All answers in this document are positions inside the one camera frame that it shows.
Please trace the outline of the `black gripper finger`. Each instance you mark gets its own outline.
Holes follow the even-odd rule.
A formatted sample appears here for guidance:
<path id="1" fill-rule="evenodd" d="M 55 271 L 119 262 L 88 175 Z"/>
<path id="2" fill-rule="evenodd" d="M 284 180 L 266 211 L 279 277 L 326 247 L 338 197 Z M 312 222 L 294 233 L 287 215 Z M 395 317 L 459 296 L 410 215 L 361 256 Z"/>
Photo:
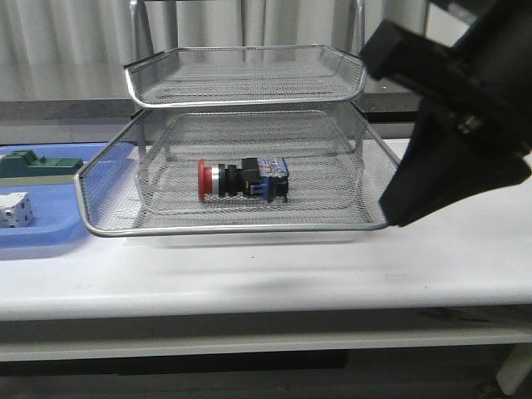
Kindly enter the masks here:
<path id="1" fill-rule="evenodd" d="M 527 180 L 529 149 L 502 133 L 485 118 L 422 99 L 406 152 L 379 199 L 388 224 L 403 227 L 457 201 Z"/>

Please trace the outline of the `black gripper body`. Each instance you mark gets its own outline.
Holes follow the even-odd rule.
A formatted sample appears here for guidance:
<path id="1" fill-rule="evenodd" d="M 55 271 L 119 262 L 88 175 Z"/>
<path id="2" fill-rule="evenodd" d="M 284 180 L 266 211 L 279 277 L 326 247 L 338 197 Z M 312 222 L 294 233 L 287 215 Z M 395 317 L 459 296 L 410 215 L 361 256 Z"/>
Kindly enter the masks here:
<path id="1" fill-rule="evenodd" d="M 467 22 L 447 47 L 384 20 L 360 51 L 376 80 L 390 79 L 455 112 L 457 130 L 519 155 L 531 152 L 531 3 L 437 1 Z"/>

